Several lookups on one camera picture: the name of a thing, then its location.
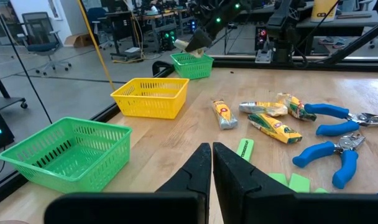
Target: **yellow cable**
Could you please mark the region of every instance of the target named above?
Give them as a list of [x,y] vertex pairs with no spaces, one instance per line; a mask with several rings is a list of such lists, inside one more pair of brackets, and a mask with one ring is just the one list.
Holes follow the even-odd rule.
[[102,67],[103,67],[104,73],[105,73],[105,75],[106,75],[106,78],[108,78],[109,83],[110,83],[110,86],[112,87],[112,90],[115,91],[116,88],[114,87],[114,84],[113,84],[112,78],[110,77],[110,74],[109,74],[109,71],[108,71],[108,68],[106,68],[106,64],[105,64],[104,61],[103,61],[103,58],[102,58],[101,52],[99,51],[98,44],[96,43],[96,40],[95,40],[94,34],[92,33],[92,30],[91,30],[90,23],[88,22],[87,16],[86,16],[86,14],[85,14],[84,7],[83,7],[83,5],[81,4],[80,0],[77,0],[77,3],[78,3],[78,5],[79,5],[79,7],[80,7],[80,10],[81,10],[81,13],[82,13],[82,15],[83,15],[83,18],[84,18],[85,24],[86,24],[86,26],[87,26],[88,32],[90,33],[90,36],[91,36],[92,42],[94,43],[94,47],[95,47],[96,53],[98,54],[99,60],[100,60],[101,63],[102,63]]
[[[134,28],[134,30],[135,30],[137,40],[138,40],[138,42],[139,42],[140,40],[139,40],[138,31],[137,31],[137,29],[136,29],[136,25],[135,25],[135,23],[133,23],[133,22],[132,22],[132,25],[133,25],[133,28]],[[142,42],[141,42],[141,58],[139,58],[139,59],[135,59],[135,60],[130,60],[130,61],[127,61],[127,62],[125,62],[125,61],[121,61],[121,60],[113,60],[113,63],[132,63],[132,62],[137,62],[137,61],[144,60],[144,59],[146,58],[146,56],[145,56],[145,54],[144,54],[144,52],[143,52],[143,44],[144,44],[144,40],[142,40]]]

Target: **blue pliers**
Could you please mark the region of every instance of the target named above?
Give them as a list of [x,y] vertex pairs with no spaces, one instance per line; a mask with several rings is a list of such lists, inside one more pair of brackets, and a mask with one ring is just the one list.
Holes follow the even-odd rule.
[[333,176],[333,185],[338,189],[344,189],[356,172],[356,160],[358,154],[356,149],[364,142],[365,137],[360,134],[353,133],[343,136],[338,144],[331,141],[317,144],[306,148],[299,156],[293,158],[293,163],[304,168],[310,162],[321,157],[330,156],[332,154],[341,155],[342,167]]
[[328,104],[306,104],[307,113],[324,114],[336,118],[347,119],[348,122],[337,125],[321,125],[316,130],[316,135],[339,136],[359,129],[360,126],[378,127],[378,115],[370,113],[351,114],[348,109]]

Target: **plastic basket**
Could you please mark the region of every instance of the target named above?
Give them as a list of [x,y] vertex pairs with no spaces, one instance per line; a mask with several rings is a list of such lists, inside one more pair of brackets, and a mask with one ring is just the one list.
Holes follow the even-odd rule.
[[204,54],[202,58],[187,53],[171,55],[175,71],[182,78],[196,79],[211,75],[214,59]]
[[133,78],[111,96],[125,116],[174,119],[187,99],[189,79]]
[[99,192],[128,162],[132,129],[63,118],[0,153],[29,181],[69,192]]

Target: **wire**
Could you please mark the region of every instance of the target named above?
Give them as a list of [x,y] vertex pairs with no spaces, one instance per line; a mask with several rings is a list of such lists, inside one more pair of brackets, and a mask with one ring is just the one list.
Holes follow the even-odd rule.
[[328,11],[328,13],[324,16],[324,18],[318,23],[317,26],[315,26],[315,28],[313,28],[313,30],[299,43],[297,44],[297,47],[301,46],[303,43],[305,43],[305,41],[307,41],[308,37],[310,37],[318,28],[319,26],[325,21],[325,19],[328,17],[328,15],[330,15],[331,11],[333,11],[333,9],[338,5],[340,0],[337,0],[336,4],[334,4],[333,7],[331,7],[331,9]]
[[[4,19],[1,17],[1,15],[0,15],[0,22],[1,22],[2,28],[3,28],[4,30],[8,30],[7,25],[5,24],[5,21],[4,21]],[[52,124],[51,117],[50,117],[50,115],[48,114],[47,109],[45,109],[45,106],[44,106],[44,104],[42,103],[42,100],[41,100],[41,98],[40,98],[39,93],[38,93],[37,90],[34,88],[34,85],[33,85],[33,83],[32,83],[32,80],[30,79],[30,76],[29,76],[29,74],[27,73],[27,70],[26,70],[26,68],[25,68],[25,66],[24,66],[24,64],[23,64],[23,62],[22,62],[22,59],[21,59],[21,57],[19,56],[19,54],[18,54],[18,52],[17,52],[17,50],[16,50],[15,44],[14,44],[13,41],[12,41],[12,37],[11,37],[10,33],[9,33],[9,32],[6,32],[6,35],[7,35],[8,39],[9,39],[9,41],[10,41],[10,43],[11,43],[12,48],[14,49],[14,52],[15,52],[15,54],[16,54],[16,57],[17,57],[18,60],[19,60],[19,63],[21,64],[21,66],[22,66],[22,68],[23,68],[23,71],[24,71],[25,74],[26,74],[27,79],[29,80],[30,86],[32,86],[32,89],[34,90],[34,93],[35,93],[37,99],[40,101],[41,107],[42,107],[42,109],[44,110],[45,115],[47,115],[48,120],[49,120],[50,123]]]
[[[130,7],[129,7],[127,1],[126,1],[126,0],[122,0],[122,1],[123,1],[123,2],[127,5],[127,7],[130,9]],[[130,60],[130,61],[126,61],[126,62],[124,62],[124,61],[122,61],[122,60],[113,60],[113,63],[132,63],[132,62],[143,61],[143,60],[146,59],[146,56],[145,56],[145,54],[144,54],[144,34],[143,34],[143,32],[142,32],[141,25],[139,24],[139,21],[138,21],[137,17],[134,15],[133,11],[130,10],[130,12],[131,12],[131,17],[136,21],[136,24],[138,25],[139,31],[140,31],[140,33],[141,33],[141,40],[142,40],[142,41],[139,39],[139,35],[138,35],[138,31],[137,31],[137,29],[136,29],[136,25],[135,25],[135,23],[132,23],[132,25],[134,26],[133,28],[134,28],[135,35],[136,35],[136,37],[137,37],[138,43],[139,43],[139,42],[141,43],[141,58],[134,59],[134,60]]]
[[163,55],[162,54],[154,54],[155,56],[152,57],[152,58],[146,58],[145,60],[155,60],[155,59],[158,59],[160,57],[162,57]]
[[0,173],[2,172],[2,170],[4,170],[4,166],[5,166],[5,161],[2,162]]
[[101,55],[101,52],[99,50],[99,46],[98,44],[96,43],[96,40],[95,40],[95,37],[94,37],[94,33],[92,32],[92,29],[91,29],[91,26],[90,26],[90,22],[88,22],[88,18],[86,16],[86,12],[84,10],[84,5],[82,4],[81,0],[77,0],[77,3],[80,7],[80,10],[81,10],[81,14],[83,15],[83,18],[84,18],[84,22],[85,22],[85,25],[88,29],[88,32],[90,33],[90,36],[91,36],[91,40],[92,42],[94,43],[94,47],[95,47],[95,50],[96,50],[96,53],[98,54],[98,57],[99,57],[99,60],[101,61],[101,64],[102,64],[102,67],[103,67],[103,70],[104,70],[104,73],[106,75],[106,78],[109,80],[109,84],[112,88],[113,91],[116,90],[116,87],[114,87],[114,84],[113,84],[113,81],[112,81],[112,78],[110,77],[110,74],[109,74],[109,70],[108,68],[106,67],[106,64],[104,63],[104,60],[102,58],[102,55]]
[[307,56],[305,56],[305,54],[303,54],[296,46],[293,46],[293,47],[294,47],[294,50],[297,51],[301,55],[301,57],[303,58],[303,66],[298,66],[298,65],[296,65],[294,63],[294,61],[293,61],[293,53],[290,54],[290,61],[291,61],[291,63],[296,68],[307,68],[308,65],[309,65],[309,61],[307,59]]
[[[305,54],[303,54],[299,49],[298,47],[301,46],[303,43],[305,43],[305,41],[308,40],[309,37],[311,37],[311,35],[313,35],[313,33],[319,28],[319,26],[325,21],[325,19],[328,17],[328,15],[330,15],[331,11],[333,11],[333,9],[338,5],[340,0],[337,0],[336,3],[333,5],[333,7],[331,7],[331,9],[328,11],[328,13],[322,18],[322,20],[318,23],[318,25],[315,26],[315,28],[312,29],[312,31],[298,44],[298,45],[293,45],[293,50],[291,51],[290,53],[290,62],[293,64],[293,66],[295,68],[307,68],[309,66],[309,61],[307,59],[307,56]],[[304,66],[298,66],[294,63],[293,61],[293,53],[294,52],[298,52],[301,57],[303,58],[303,63]]]
[[[262,9],[264,7],[258,7],[258,8],[255,8],[255,9],[252,9],[252,10],[256,10],[256,9]],[[248,20],[250,19],[250,16],[252,14],[252,11],[249,13],[249,15],[247,16],[247,19],[246,21],[244,22],[244,25],[246,25],[246,23],[248,22]],[[222,38],[224,38],[225,36],[227,36],[228,34],[230,34],[232,32],[233,29],[229,30],[229,32],[225,33],[225,35],[223,35],[222,37],[220,37],[219,39],[217,39],[216,41],[214,41],[214,43],[212,43],[207,50],[209,50],[210,48],[212,48],[212,46],[214,46],[216,43],[218,43]]]

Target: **green object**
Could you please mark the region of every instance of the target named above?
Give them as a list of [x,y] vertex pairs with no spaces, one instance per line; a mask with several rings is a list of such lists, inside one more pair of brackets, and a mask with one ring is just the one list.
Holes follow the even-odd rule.
[[131,128],[63,118],[0,153],[29,181],[69,192],[100,192],[130,155]]
[[268,176],[276,180],[277,182],[283,184],[284,186],[288,187],[286,176],[284,174],[268,174]]
[[311,183],[308,178],[298,174],[292,174],[288,187],[298,193],[309,193]]
[[239,147],[236,151],[236,154],[241,158],[245,159],[247,162],[250,161],[252,148],[254,147],[254,141],[251,139],[242,139],[240,140]]
[[196,79],[205,78],[211,75],[214,59],[204,54],[201,58],[188,53],[171,55],[175,71],[182,78]]
[[325,189],[316,189],[315,193],[323,193],[323,194],[325,194],[325,193],[328,193],[328,191],[325,190]]

